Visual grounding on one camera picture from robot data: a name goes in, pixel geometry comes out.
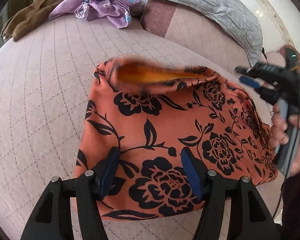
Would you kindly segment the right hand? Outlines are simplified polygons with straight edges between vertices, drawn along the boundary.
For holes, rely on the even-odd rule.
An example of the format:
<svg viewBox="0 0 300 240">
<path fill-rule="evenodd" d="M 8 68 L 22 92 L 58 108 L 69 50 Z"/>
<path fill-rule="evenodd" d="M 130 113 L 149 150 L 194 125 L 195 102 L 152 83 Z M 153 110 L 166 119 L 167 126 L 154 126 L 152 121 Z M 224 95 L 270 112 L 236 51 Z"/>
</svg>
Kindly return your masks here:
<svg viewBox="0 0 300 240">
<path fill-rule="evenodd" d="M 273 125 L 271 127 L 271 137 L 269 139 L 269 145 L 272 148 L 276 148 L 280 144 L 286 144 L 289 141 L 288 135 L 286 135 L 285 133 L 288 124 L 280 116 L 280 107 L 277 103 L 274 105 L 273 111 L 274 114 L 271 117 Z M 300 128 L 300 116 L 291 115 L 288 119 L 288 123 Z M 292 161 L 289 176 L 292 177 L 298 173 L 300 173 L 300 142 L 294 160 Z"/>
</svg>

